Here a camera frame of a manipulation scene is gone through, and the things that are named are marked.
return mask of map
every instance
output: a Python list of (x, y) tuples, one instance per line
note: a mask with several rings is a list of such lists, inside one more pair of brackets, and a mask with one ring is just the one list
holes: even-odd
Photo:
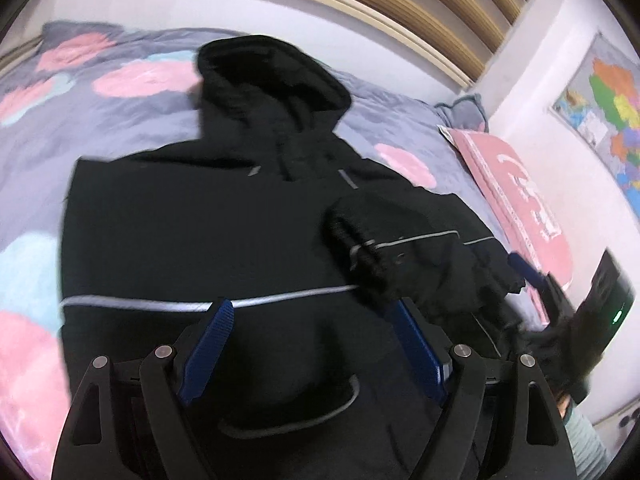
[(554, 110), (589, 143), (640, 217), (640, 66), (596, 36)]

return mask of metal screw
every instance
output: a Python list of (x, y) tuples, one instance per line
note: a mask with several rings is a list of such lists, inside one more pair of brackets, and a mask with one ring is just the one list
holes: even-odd
[(471, 348), (467, 345), (455, 345), (453, 351), (459, 357), (469, 357), (471, 355)]
[(98, 355), (98, 357), (94, 359), (94, 368), (102, 368), (108, 362), (109, 360), (104, 355)]
[(174, 349), (169, 345), (162, 345), (156, 348), (156, 351), (154, 353), (156, 354), (156, 357), (164, 359), (165, 357), (169, 357), (173, 351)]
[(529, 354), (522, 354), (520, 356), (520, 362), (529, 368), (536, 364), (536, 360)]

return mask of white wall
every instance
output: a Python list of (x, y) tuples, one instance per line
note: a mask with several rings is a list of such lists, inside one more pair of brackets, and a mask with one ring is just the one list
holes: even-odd
[(32, 0), (0, 52), (37, 35), (46, 21), (60, 19), (268, 34), (338, 70), (428, 102), (451, 101), (459, 90), (430, 62), (396, 40), (309, 0)]
[[(543, 30), (541, 22), (548, 23)], [(503, 99), (492, 101), (491, 131), (516, 149), (568, 237), (575, 266), (568, 295), (574, 304), (584, 299), (606, 247), (640, 294), (640, 230), (634, 213), (596, 155), (548, 111), (599, 30), (638, 61), (602, 0), (534, 0), (511, 35), (511, 44), (503, 47), (478, 85), (487, 95), (510, 86)], [(525, 64), (514, 54), (524, 45)], [(503, 88), (495, 89), (501, 84)], [(591, 394), (582, 404), (593, 422), (640, 394), (638, 303), (593, 372)]]

